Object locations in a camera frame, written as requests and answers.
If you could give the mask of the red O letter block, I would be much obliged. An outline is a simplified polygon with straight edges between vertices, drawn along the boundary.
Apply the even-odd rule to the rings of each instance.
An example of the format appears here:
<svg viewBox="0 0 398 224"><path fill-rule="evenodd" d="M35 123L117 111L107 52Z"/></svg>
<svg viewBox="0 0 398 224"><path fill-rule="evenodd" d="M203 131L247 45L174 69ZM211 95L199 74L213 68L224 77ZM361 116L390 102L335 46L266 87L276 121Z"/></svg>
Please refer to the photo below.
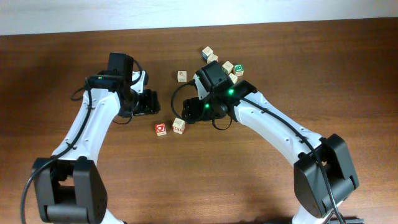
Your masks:
<svg viewBox="0 0 398 224"><path fill-rule="evenodd" d="M164 123L158 123L155 125L155 132L158 136L163 136L167 134L166 126Z"/></svg>

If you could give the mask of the ice cream picture block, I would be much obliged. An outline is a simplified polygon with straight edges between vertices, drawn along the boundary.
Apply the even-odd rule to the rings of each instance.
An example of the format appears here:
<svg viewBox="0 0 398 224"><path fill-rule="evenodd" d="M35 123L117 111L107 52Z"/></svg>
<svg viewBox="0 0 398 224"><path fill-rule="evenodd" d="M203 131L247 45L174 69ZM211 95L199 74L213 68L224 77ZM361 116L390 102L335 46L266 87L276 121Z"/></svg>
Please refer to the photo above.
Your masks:
<svg viewBox="0 0 398 224"><path fill-rule="evenodd" d="M175 118L172 124L172 129L175 133L183 134L185 130L185 121L180 118Z"/></svg>

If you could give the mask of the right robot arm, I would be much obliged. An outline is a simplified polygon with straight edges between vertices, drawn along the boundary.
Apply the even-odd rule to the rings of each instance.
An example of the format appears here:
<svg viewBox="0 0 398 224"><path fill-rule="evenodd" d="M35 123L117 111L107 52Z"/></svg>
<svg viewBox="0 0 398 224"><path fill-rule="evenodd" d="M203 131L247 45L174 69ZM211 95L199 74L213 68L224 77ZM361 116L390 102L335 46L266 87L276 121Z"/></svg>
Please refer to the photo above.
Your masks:
<svg viewBox="0 0 398 224"><path fill-rule="evenodd" d="M275 147L294 170L294 193L300 203L292 223L347 223L338 210L359 187L348 145L343 138L304 128L283 114L257 88L233 82L212 61L197 70L189 85L198 95L183 101L182 119L190 124L229 116Z"/></svg>

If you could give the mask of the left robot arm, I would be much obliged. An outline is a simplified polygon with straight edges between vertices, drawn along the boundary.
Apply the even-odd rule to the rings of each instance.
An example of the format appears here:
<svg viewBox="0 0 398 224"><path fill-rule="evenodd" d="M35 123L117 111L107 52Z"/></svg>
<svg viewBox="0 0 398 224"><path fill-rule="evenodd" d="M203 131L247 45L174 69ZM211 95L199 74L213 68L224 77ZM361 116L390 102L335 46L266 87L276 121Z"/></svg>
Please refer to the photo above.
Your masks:
<svg viewBox="0 0 398 224"><path fill-rule="evenodd" d="M27 185L33 185L45 223L120 223L108 209L108 194L97 169L98 156L114 118L160 111L156 91L139 63L111 53L108 67L85 79L81 107L67 135L50 157L35 160Z"/></svg>

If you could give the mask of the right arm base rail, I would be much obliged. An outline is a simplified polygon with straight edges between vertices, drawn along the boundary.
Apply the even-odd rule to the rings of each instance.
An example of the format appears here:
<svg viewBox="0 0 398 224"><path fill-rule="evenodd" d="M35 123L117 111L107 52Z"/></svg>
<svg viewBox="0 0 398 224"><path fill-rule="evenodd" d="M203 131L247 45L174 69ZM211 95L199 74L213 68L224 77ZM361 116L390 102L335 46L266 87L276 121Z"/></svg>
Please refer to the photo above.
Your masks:
<svg viewBox="0 0 398 224"><path fill-rule="evenodd" d="M337 219L331 219L327 221L327 224L341 224ZM364 224L364 219L356 217L345 218L345 224Z"/></svg>

